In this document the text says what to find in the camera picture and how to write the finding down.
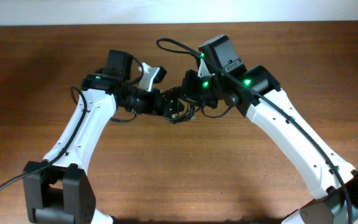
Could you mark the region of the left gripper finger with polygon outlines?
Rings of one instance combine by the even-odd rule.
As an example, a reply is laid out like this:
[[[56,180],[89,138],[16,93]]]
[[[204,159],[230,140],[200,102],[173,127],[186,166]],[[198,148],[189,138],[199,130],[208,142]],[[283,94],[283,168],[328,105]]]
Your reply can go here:
[[[179,100],[180,89],[172,88],[164,94],[163,116],[172,117],[173,114],[182,112],[182,103]]]
[[[173,93],[165,95],[165,117],[169,120],[179,120],[180,113],[184,111],[185,106],[180,101],[180,97]]]

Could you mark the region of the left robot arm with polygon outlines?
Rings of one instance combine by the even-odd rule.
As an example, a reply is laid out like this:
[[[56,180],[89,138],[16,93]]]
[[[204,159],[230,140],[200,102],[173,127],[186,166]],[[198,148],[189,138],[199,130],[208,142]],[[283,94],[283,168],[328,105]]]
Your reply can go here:
[[[155,89],[166,75],[162,66],[139,64],[140,77],[131,80],[135,57],[110,50],[105,67],[89,73],[77,91],[75,111],[62,135],[42,161],[24,167],[24,194],[31,223],[115,223],[96,207],[88,168],[105,126],[119,107],[133,113],[171,118],[184,106]]]

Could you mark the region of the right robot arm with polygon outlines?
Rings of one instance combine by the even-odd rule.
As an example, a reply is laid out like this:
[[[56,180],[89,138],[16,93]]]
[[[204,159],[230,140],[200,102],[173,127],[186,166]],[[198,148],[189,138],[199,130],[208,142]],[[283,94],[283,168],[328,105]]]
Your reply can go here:
[[[297,112],[278,80],[263,66],[246,68],[226,35],[183,47],[196,59],[183,83],[183,99],[200,108],[224,101],[265,132],[300,173],[312,201],[284,223],[354,223],[358,170],[334,152]]]

